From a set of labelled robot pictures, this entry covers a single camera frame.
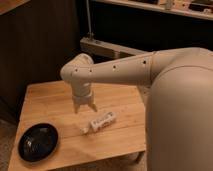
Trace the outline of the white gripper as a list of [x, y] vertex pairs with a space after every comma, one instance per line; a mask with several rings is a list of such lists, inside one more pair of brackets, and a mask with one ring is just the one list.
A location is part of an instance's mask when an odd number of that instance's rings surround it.
[[74, 93], [72, 95], [72, 99], [73, 99], [73, 102], [74, 102], [74, 112], [75, 112], [75, 114], [78, 113], [78, 111], [80, 109], [80, 105], [85, 105], [85, 104], [89, 104], [88, 106], [91, 109], [93, 109], [95, 112], [98, 111], [96, 104], [93, 103], [93, 101], [94, 101], [94, 93], [92, 91], [90, 91], [86, 95], [78, 95], [78, 94]]

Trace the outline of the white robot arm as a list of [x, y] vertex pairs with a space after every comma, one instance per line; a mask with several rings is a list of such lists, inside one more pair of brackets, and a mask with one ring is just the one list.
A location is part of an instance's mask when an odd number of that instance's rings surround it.
[[98, 64], [81, 53], [60, 75], [77, 104], [91, 100], [93, 83], [147, 86], [147, 171], [213, 171], [213, 51], [160, 50]]

